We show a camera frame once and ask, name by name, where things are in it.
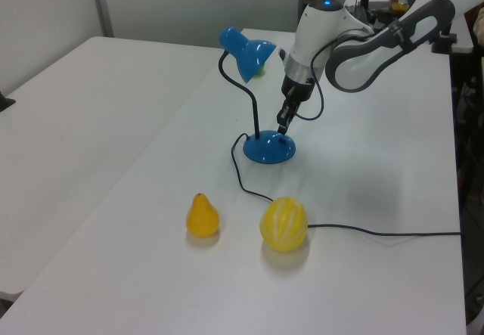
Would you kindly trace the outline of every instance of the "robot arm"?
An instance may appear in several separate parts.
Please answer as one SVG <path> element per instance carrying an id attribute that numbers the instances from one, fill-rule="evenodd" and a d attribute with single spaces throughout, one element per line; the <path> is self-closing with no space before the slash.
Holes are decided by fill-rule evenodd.
<path id="1" fill-rule="evenodd" d="M 484 0 L 416 0 L 411 9 L 405 16 L 390 24 L 388 28 L 370 38 L 366 42 L 348 42 L 337 46 L 334 50 L 321 54 L 315 61 L 317 67 L 317 78 L 325 67 L 328 81 L 343 92 L 359 92 L 367 88 L 378 75 L 390 64 L 397 61 L 400 57 L 413 51 L 418 45 L 429 39 L 438 36 L 439 32 L 446 28 L 456 17 L 461 16 L 465 11 L 478 5 Z M 313 11 L 311 5 L 308 6 L 299 22 L 296 31 L 296 41 L 291 48 L 290 55 L 286 58 L 284 83 L 282 86 L 283 94 L 286 96 L 284 105 L 296 106 L 293 115 L 301 101 L 309 99 L 309 93 L 303 96 L 299 103 L 292 102 L 291 98 L 301 90 L 299 85 L 310 85 L 312 75 L 303 82 L 296 72 L 303 71 L 302 67 L 308 69 L 312 56 L 325 43 L 331 42 L 339 34 L 348 29 L 356 29 L 355 22 L 349 20 L 344 13 L 334 14 L 334 11 Z M 308 31 L 313 34 L 320 34 L 322 41 L 308 39 Z M 326 30 L 334 30 L 336 34 L 331 35 Z M 280 119 L 284 115 L 284 106 L 278 115 L 280 125 L 279 132 L 285 133 L 292 117 L 291 110 L 286 109 L 289 117 L 286 121 Z"/>

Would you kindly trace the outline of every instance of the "white table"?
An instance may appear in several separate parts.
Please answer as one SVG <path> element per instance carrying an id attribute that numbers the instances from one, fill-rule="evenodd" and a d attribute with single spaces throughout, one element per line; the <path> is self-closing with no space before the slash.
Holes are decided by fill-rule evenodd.
<path id="1" fill-rule="evenodd" d="M 9 95 L 17 103 L 0 113 L 0 298 L 29 285 L 219 55 L 93 38 Z"/>
<path id="2" fill-rule="evenodd" d="M 244 32 L 293 42 L 291 33 Z M 246 186 L 293 195 L 311 223 L 458 231 L 448 58 L 429 49 L 358 94 L 323 79 L 326 110 L 291 124 L 290 161 L 263 166 L 237 147 Z M 236 76 L 232 59 L 226 67 Z M 263 129 L 277 127 L 283 76 L 273 54 L 248 85 Z M 313 94 L 300 113 L 318 105 Z M 242 192 L 229 153 L 241 132 L 252 133 L 250 112 L 248 97 L 214 67 L 0 320 L 0 333 L 465 334 L 458 237 L 311 229 L 287 255 L 263 244 L 268 204 Z M 197 192 L 222 217 L 212 240 L 186 234 Z"/>
<path id="3" fill-rule="evenodd" d="M 354 5 L 355 1 L 360 0 L 346 0 L 345 5 Z M 387 2 L 389 0 L 370 0 L 371 2 Z M 407 0 L 399 0 L 401 3 L 407 3 Z M 450 33 L 457 36 L 457 41 L 452 45 L 452 53 L 455 54 L 470 54 L 473 51 L 473 43 L 470 37 L 469 29 L 464 15 L 458 17 L 452 22 Z"/>

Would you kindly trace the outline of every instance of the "lamp base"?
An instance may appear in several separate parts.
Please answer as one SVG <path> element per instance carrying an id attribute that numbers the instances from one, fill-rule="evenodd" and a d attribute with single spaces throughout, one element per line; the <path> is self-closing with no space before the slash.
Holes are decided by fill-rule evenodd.
<path id="1" fill-rule="evenodd" d="M 296 144 L 277 131 L 261 131 L 259 138 L 251 135 L 244 143 L 245 156 L 257 163 L 282 163 L 296 153 Z"/>

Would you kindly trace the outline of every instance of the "floor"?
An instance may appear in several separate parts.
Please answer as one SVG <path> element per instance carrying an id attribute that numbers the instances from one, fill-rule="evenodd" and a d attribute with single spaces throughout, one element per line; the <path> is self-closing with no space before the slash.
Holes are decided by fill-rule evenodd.
<path id="1" fill-rule="evenodd" d="M 484 169 L 481 166 L 461 213 L 467 322 L 477 316 L 484 302 L 484 206 L 481 200 L 483 183 Z"/>

